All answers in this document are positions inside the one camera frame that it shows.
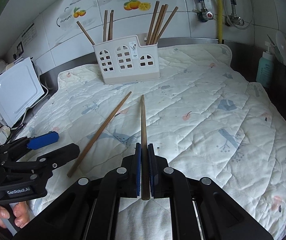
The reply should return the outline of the person's left hand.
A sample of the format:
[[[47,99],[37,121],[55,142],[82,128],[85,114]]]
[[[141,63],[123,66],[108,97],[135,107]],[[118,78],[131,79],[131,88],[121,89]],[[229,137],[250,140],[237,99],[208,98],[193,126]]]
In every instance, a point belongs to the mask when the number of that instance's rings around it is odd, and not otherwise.
[[[15,224],[19,228],[23,228],[30,222],[30,216],[28,211],[28,205],[26,202],[19,202],[13,208],[13,214],[15,215]],[[5,224],[3,223],[2,219],[9,219],[10,213],[9,211],[0,206],[0,227],[6,228]]]

